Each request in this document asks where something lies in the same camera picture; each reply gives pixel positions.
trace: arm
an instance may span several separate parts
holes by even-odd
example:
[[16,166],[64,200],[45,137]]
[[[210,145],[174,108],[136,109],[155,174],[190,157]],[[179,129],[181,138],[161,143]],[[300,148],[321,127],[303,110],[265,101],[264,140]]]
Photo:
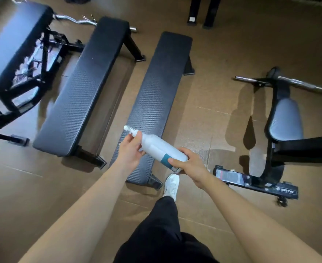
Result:
[[254,263],[322,263],[322,256],[315,250],[209,173],[198,154],[179,150],[189,160],[169,159],[169,163],[182,168],[209,194]]
[[28,250],[19,263],[88,262],[104,232],[128,175],[145,152],[141,132],[120,144],[115,163]]

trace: hand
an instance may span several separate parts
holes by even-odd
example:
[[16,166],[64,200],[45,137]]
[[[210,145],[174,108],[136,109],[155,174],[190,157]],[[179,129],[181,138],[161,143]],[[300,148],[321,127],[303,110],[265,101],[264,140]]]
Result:
[[211,178],[213,175],[206,169],[198,154],[183,147],[178,148],[178,150],[188,156],[188,161],[182,162],[177,159],[169,158],[168,162],[174,167],[182,168],[184,173],[194,181],[198,188],[204,189],[204,184],[208,178]]
[[140,159],[146,153],[141,148],[142,133],[138,131],[135,137],[128,134],[119,145],[118,157],[115,161],[126,173],[131,174],[139,165]]

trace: person's left arm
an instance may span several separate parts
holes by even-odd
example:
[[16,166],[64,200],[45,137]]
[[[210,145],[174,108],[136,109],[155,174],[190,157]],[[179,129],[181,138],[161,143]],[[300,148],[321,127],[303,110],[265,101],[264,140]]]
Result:
[[142,134],[129,134],[120,144],[115,163],[28,250],[19,263],[83,263],[91,258],[128,175],[145,152]]

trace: bottle nozzle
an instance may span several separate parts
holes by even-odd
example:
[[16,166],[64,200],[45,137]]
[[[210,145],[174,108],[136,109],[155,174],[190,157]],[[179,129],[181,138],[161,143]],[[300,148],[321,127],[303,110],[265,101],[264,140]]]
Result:
[[138,130],[137,130],[137,129],[134,129],[134,128],[132,128],[132,127],[128,126],[128,125],[125,125],[125,126],[123,127],[123,129],[124,129],[125,131],[128,131],[130,134],[132,134],[132,136],[133,136],[133,137],[135,137],[135,136],[137,135],[137,132],[138,132]]

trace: person's left hand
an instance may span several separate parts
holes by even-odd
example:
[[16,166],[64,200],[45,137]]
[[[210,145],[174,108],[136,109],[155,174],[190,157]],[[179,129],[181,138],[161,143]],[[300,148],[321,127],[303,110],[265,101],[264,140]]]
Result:
[[119,145],[118,157],[115,163],[123,167],[126,173],[131,174],[139,165],[140,159],[146,153],[141,148],[142,133],[138,131],[135,137],[128,134]]

